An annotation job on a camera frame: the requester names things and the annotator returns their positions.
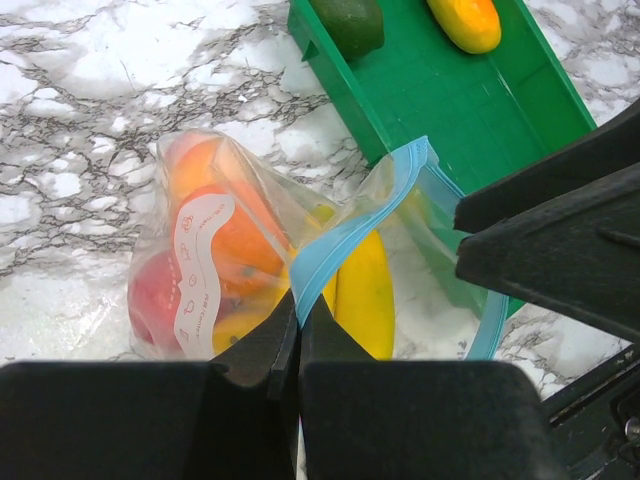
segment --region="clear plastic bag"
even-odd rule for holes
[[[426,139],[383,159],[343,207],[220,133],[167,135],[158,156],[128,290],[145,356],[211,359],[289,288],[301,325],[324,295],[375,358],[460,358],[472,344],[474,358],[492,356],[506,299],[455,278],[460,192]]]

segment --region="avocado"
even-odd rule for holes
[[[310,0],[345,60],[384,45],[384,21],[376,0]]]

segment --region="marble surface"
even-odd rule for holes
[[[635,1],[528,4],[599,123],[638,97]],[[287,11],[281,0],[0,3],[0,362],[136,358],[127,270],[160,135],[218,128],[339,202],[362,181]],[[547,397],[623,346],[526,307],[498,358]]]

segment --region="green basket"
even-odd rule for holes
[[[425,0],[378,0],[385,45],[347,63],[308,0],[289,30],[370,164],[427,135],[440,167],[471,193],[595,128],[520,0],[495,0],[502,41],[486,55],[455,47]],[[510,313],[522,303],[513,301]]]

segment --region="plastic bag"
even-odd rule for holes
[[[474,358],[492,356],[506,298],[455,279],[460,192],[426,138],[383,159],[343,207],[216,132],[165,136],[158,156],[128,290],[147,357],[213,358],[289,288],[302,326],[324,295],[375,358],[460,358],[472,343]]]

